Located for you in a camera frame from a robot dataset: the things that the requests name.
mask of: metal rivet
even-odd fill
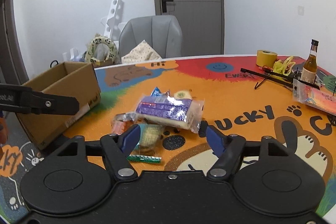
[[[210,175],[213,177],[224,177],[226,175],[226,171],[221,168],[215,168],[210,170]]]
[[[174,175],[174,174],[170,174],[168,176],[169,179],[177,179],[177,175]]]
[[[122,177],[130,177],[134,174],[134,170],[131,168],[122,168],[118,171],[118,174]]]

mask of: cardboard box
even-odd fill
[[[35,91],[75,97],[80,110],[74,116],[17,114],[30,140],[44,149],[100,102],[100,88],[91,63],[64,62],[23,84]]]

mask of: patterned cloth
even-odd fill
[[[121,58],[122,64],[158,60],[161,56],[144,40]]]

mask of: round pad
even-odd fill
[[[44,185],[56,192],[76,189],[82,182],[82,174],[73,170],[58,170],[50,173],[44,179]]]
[[[275,192],[291,192],[301,184],[301,179],[293,172],[273,170],[262,176],[262,183]]]
[[[110,189],[107,171],[78,156],[49,156],[26,173],[20,185],[29,208],[56,215],[88,209]]]
[[[317,208],[324,194],[319,173],[299,158],[270,158],[237,172],[233,187],[238,196],[268,215],[288,216]]]

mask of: snack package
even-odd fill
[[[293,100],[336,115],[336,96],[293,80]]]
[[[121,135],[138,120],[135,112],[117,114],[111,121],[111,133]]]
[[[146,121],[139,119],[137,113],[126,112],[115,115],[111,121],[111,133],[121,135],[135,123],[140,126],[141,136],[139,143],[134,148],[134,153],[139,155],[154,155],[156,143],[164,132],[164,126],[147,124]]]
[[[150,122],[198,133],[203,105],[204,101],[176,99],[170,96],[145,96],[139,102],[135,112],[139,118]]]
[[[161,91],[159,90],[159,88],[156,87],[156,88],[152,91],[151,96],[162,96],[162,93],[161,93]]]
[[[134,152],[139,155],[154,155],[155,146],[161,134],[163,134],[165,127],[159,124],[138,124],[141,129],[141,137],[138,145],[135,147]]]
[[[174,93],[173,96],[175,99],[193,99],[188,90],[180,90]]]

